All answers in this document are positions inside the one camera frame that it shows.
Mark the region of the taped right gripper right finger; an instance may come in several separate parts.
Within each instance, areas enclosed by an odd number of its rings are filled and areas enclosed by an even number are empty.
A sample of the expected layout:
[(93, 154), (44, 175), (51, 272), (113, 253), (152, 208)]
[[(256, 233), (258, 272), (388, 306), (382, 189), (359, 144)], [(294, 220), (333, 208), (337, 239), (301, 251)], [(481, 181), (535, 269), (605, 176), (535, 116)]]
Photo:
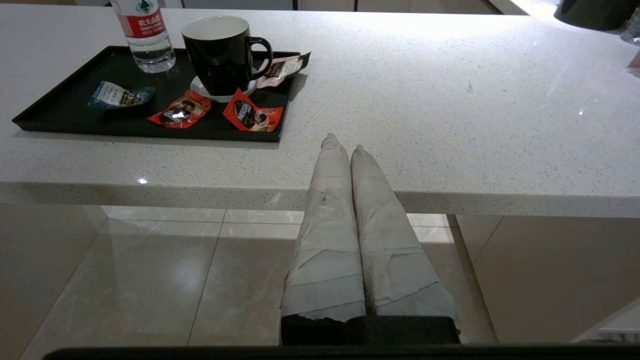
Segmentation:
[(368, 346), (459, 344), (457, 305), (381, 166), (359, 145), (350, 171), (366, 301), (359, 340)]

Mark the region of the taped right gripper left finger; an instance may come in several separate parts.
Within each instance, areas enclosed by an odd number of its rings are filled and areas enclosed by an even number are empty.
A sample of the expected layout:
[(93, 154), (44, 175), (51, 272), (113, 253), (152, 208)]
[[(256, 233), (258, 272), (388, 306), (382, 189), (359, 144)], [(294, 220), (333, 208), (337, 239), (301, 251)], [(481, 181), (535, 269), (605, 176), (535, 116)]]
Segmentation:
[(338, 345), (345, 327), (366, 316), (361, 249), (348, 154), (323, 139), (281, 299), (283, 346)]

